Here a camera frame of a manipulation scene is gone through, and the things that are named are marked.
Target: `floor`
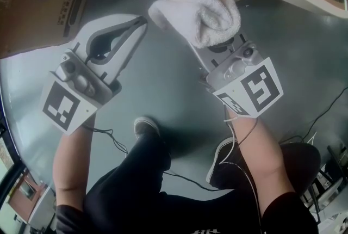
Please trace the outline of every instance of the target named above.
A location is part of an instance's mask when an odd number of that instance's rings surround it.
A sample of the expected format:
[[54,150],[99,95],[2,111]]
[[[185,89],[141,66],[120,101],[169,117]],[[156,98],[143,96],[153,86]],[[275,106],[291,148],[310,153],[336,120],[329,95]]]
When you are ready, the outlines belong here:
[[[113,13],[145,16],[155,0],[88,0],[82,23]],[[305,133],[312,121],[348,85],[348,21],[318,16],[279,0],[243,0],[242,27],[264,58],[271,57],[284,96],[263,119],[281,140]],[[52,164],[61,133],[38,112],[42,85],[58,66],[69,45],[31,51],[0,60],[3,104],[18,151],[30,170],[53,185]],[[178,151],[172,171],[205,183],[217,144],[229,132],[222,122],[222,104],[198,79],[201,71],[185,41],[175,32],[162,32],[151,21],[148,32],[119,80],[122,91],[97,114],[96,127],[113,128],[115,138],[130,149],[135,142],[133,121],[150,115],[166,128]],[[326,146],[347,144],[347,94],[314,127],[314,145],[323,160]],[[88,189],[123,154],[102,134],[92,144]],[[208,200],[224,192],[207,192],[192,183],[164,176],[162,190]]]

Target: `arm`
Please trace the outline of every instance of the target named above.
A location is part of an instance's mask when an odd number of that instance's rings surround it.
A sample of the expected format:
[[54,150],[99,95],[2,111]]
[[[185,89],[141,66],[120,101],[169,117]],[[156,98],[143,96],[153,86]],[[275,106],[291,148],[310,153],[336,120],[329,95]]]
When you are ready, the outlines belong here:
[[[249,133],[255,122],[255,119],[250,118],[238,118],[232,122],[239,141]],[[240,145],[240,151],[254,179],[263,215],[267,207],[279,196],[294,192],[285,171],[281,148],[258,119],[254,130]]]
[[[95,115],[85,124],[94,126]],[[63,134],[53,162],[57,206],[69,205],[82,211],[89,172],[93,133],[80,127],[70,136]]]

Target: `black sleeve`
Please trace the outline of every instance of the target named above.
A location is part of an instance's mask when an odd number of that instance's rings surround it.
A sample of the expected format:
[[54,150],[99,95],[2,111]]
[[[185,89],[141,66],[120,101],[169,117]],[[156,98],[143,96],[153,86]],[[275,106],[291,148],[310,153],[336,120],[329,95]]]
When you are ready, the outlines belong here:
[[57,216],[58,234],[85,233],[87,219],[80,210],[68,205],[59,205],[55,215]]
[[262,228],[267,234],[319,233],[314,217],[296,193],[285,193],[267,207]]

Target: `towel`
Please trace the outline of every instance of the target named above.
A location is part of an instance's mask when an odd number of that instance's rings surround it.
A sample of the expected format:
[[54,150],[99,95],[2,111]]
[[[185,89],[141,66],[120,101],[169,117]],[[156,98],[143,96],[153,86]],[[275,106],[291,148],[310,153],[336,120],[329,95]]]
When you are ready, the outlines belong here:
[[240,28],[234,0],[158,0],[148,14],[158,27],[171,24],[197,48],[225,42]]

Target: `sneaker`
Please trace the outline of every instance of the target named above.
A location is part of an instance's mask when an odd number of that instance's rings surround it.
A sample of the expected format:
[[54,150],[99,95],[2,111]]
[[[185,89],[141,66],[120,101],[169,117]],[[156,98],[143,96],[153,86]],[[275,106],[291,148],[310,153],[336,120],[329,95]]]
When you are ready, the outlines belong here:
[[232,137],[226,138],[216,149],[212,167],[206,178],[207,182],[218,189],[236,189],[241,185],[250,185],[246,177],[248,175],[250,173],[237,141],[233,141]]
[[144,133],[156,133],[159,134],[159,128],[157,124],[148,117],[139,117],[134,121],[134,134],[138,140]]

